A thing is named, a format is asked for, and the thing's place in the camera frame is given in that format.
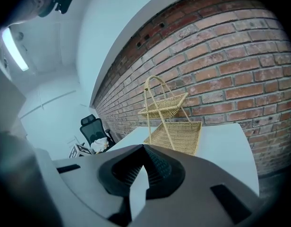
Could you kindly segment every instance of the ceiling fixture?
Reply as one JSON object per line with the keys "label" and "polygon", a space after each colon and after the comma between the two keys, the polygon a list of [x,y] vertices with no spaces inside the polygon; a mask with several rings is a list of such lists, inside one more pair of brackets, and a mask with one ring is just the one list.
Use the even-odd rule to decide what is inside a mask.
{"label": "ceiling fixture", "polygon": [[27,66],[26,62],[24,61],[23,57],[18,51],[9,28],[6,28],[4,30],[2,34],[2,39],[4,41],[4,44],[7,50],[9,51],[12,58],[15,60],[16,64],[20,67],[20,69],[22,69],[22,71],[28,70],[29,67]]}

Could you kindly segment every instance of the woven basket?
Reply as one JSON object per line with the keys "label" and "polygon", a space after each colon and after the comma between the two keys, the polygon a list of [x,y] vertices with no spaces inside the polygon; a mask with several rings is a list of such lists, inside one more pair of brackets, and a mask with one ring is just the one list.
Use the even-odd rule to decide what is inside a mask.
{"label": "woven basket", "polygon": [[[170,91],[170,93],[173,95],[171,98],[166,98],[165,92],[163,90],[164,100],[155,101],[154,96],[151,92],[149,81],[150,79],[157,79],[160,81],[160,84],[163,88],[163,86],[166,86],[167,89]],[[146,92],[150,93],[150,96],[153,100],[153,103],[148,106],[147,105],[147,96]],[[185,111],[182,108],[182,103],[184,99],[187,96],[186,94],[174,96],[170,88],[165,84],[164,81],[162,81],[157,76],[150,76],[146,82],[145,82],[145,109],[139,112],[139,114],[144,115],[144,113],[147,116],[147,123],[149,127],[149,137],[144,141],[145,144],[151,144],[156,145],[164,148],[173,149],[182,153],[186,153],[189,155],[194,156],[198,147],[199,142],[199,136],[201,132],[202,122],[191,122],[185,113]],[[173,106],[170,107],[163,107],[163,105],[169,105],[168,102],[176,102]],[[184,112],[186,118],[188,119],[188,122],[166,122],[165,117],[171,117],[174,116],[176,113],[174,113],[175,108],[178,108],[176,113],[178,112],[179,108],[182,109]],[[151,126],[150,126],[150,118],[154,118],[154,116],[158,113],[159,117],[162,120],[162,123],[158,126],[158,128],[151,133]]]}

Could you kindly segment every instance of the lower basket tier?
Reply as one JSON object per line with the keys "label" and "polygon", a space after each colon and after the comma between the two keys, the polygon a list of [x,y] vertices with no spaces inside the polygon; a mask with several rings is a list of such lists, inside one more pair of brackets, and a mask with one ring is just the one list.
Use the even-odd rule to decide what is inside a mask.
{"label": "lower basket tier", "polygon": [[[202,122],[166,122],[175,150],[194,156],[198,147]],[[145,139],[145,144],[156,145],[172,149],[164,125],[161,123],[157,129]]]}

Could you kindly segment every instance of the ceiling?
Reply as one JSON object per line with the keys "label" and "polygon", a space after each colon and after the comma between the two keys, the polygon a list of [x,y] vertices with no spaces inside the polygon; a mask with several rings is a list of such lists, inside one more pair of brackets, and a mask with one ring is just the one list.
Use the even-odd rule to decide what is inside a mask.
{"label": "ceiling", "polygon": [[29,70],[22,71],[5,52],[12,80],[18,84],[31,77],[75,67],[80,25],[89,0],[73,0],[66,14],[52,11],[48,16],[36,17],[26,23],[10,27],[17,47]]}

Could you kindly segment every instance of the wicker tray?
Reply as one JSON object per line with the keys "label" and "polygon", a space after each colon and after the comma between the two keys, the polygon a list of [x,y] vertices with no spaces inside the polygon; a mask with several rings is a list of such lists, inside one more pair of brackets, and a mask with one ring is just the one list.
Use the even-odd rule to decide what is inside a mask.
{"label": "wicker tray", "polygon": [[[165,124],[168,128],[174,149],[194,156],[198,147],[202,122],[165,122]],[[163,123],[151,134],[151,138],[152,143],[150,143],[149,136],[146,138],[145,144],[172,149]]]}
{"label": "wicker tray", "polygon": [[[171,118],[173,117],[178,110],[180,109],[180,106],[183,103],[183,100],[188,96],[188,93],[180,94],[177,96],[173,96],[171,98],[162,99],[157,101],[158,109],[155,106],[155,103],[152,103],[148,106],[148,113],[149,118],[160,118],[159,111],[162,113],[164,118]],[[143,115],[146,118],[147,111],[146,108],[138,112],[138,114]]]}

